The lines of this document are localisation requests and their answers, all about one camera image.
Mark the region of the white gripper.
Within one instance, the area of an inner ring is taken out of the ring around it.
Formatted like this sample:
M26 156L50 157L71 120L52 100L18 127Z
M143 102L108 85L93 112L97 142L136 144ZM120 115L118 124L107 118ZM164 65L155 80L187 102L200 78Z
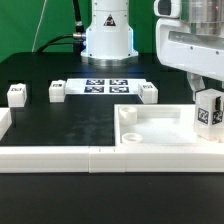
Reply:
M157 57L188 72L192 100L202 76L224 81L224 0L155 0L154 13Z

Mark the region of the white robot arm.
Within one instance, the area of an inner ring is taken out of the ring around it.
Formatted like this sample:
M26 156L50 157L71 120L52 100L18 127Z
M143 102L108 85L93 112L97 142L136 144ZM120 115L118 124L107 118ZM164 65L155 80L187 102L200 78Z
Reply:
M129 0L92 0L92 22L81 57L102 66L138 56L128 24ZM183 70L193 91L205 77L224 86L224 0L155 0L156 53L161 64Z

